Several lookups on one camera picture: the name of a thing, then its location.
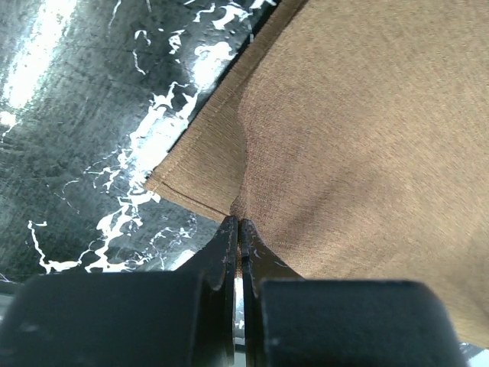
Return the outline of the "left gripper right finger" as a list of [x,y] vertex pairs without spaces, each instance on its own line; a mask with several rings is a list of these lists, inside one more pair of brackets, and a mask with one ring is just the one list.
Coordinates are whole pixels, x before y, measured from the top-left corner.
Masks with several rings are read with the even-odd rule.
[[306,280],[239,226],[250,366],[463,366],[448,313],[424,284]]

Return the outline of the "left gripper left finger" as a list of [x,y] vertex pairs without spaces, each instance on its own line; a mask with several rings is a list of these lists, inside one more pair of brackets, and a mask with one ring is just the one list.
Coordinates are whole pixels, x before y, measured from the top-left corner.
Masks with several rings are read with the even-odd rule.
[[3,366],[230,366],[238,221],[173,271],[37,276],[1,324]]

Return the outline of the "brown cloth napkin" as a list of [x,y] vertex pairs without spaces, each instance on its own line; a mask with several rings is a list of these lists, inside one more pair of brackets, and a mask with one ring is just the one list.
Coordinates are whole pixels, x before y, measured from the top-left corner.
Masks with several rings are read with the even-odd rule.
[[285,1],[146,188],[305,278],[431,287],[488,345],[488,3]]

